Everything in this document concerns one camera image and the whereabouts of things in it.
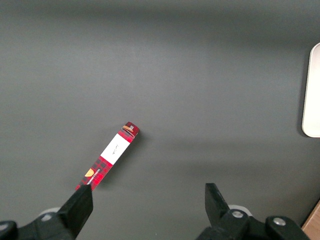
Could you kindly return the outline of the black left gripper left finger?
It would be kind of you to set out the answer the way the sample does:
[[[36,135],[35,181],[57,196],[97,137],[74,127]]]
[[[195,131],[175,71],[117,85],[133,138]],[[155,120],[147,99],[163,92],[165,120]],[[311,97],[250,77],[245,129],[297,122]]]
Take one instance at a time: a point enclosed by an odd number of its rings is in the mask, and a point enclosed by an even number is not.
[[[74,240],[93,211],[90,185],[83,185],[57,212],[47,212],[18,227],[12,220],[0,222],[2,240]]]

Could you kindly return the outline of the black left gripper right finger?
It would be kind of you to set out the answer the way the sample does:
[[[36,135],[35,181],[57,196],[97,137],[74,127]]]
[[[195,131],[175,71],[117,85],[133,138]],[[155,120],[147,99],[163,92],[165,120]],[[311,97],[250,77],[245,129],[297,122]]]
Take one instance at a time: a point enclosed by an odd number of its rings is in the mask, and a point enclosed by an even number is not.
[[[260,222],[240,208],[230,208],[214,183],[205,184],[205,211],[210,222],[198,240],[308,240],[292,219],[272,215]]]

